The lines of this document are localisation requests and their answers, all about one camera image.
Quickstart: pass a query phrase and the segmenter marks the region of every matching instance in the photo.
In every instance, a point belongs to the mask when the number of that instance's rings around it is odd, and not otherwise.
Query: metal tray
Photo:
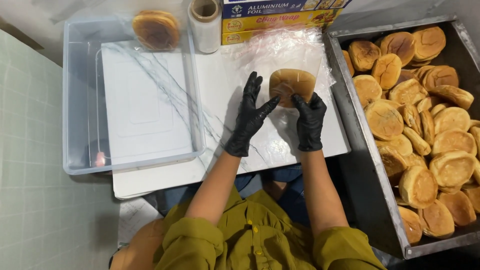
[[[410,31],[420,25],[438,24],[447,37],[442,53],[433,65],[454,67],[460,77],[460,87],[475,97],[469,113],[480,120],[480,57],[463,24],[455,15],[444,15],[418,21],[341,30],[324,34],[327,56],[336,77],[333,94],[352,151],[339,156],[341,169],[357,217],[357,226],[364,231],[370,244],[398,258],[418,256],[480,242],[480,217],[476,223],[456,227],[449,239],[438,240],[423,236],[414,246],[408,243],[395,197],[390,187],[380,154],[368,127],[363,108],[353,85],[342,48],[356,38],[373,39],[398,31]]]

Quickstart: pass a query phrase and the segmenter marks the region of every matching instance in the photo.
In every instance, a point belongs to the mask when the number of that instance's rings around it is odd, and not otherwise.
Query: cheffy logo
[[[228,43],[238,43],[240,41],[240,36],[237,34],[232,34],[227,36]]]
[[[241,29],[241,22],[240,21],[231,21],[227,24],[227,29],[231,32],[237,32]]]

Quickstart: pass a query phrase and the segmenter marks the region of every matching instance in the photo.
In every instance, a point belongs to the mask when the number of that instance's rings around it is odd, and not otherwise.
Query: white paper
[[[120,203],[118,247],[127,245],[139,229],[162,217],[142,197],[122,201]]]

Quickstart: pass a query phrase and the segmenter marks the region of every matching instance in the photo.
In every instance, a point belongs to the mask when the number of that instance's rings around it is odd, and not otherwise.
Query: stretch film roll
[[[193,0],[188,8],[193,41],[198,50],[212,53],[220,48],[222,11],[215,0]]]

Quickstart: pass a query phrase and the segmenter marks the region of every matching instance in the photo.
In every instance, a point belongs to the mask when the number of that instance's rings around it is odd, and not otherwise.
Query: black glove
[[[320,135],[324,125],[325,112],[327,111],[324,101],[314,92],[309,104],[297,94],[292,95],[292,102],[300,112],[300,117],[297,121],[297,133],[300,141],[299,150],[311,152],[322,149],[323,145],[320,141]]]
[[[225,144],[225,151],[235,157],[248,157],[250,139],[264,124],[269,113],[280,102],[280,97],[274,97],[259,109],[255,108],[258,92],[263,78],[257,77],[257,72],[252,72],[243,89],[243,97],[239,106],[239,114],[235,123],[232,136]]]

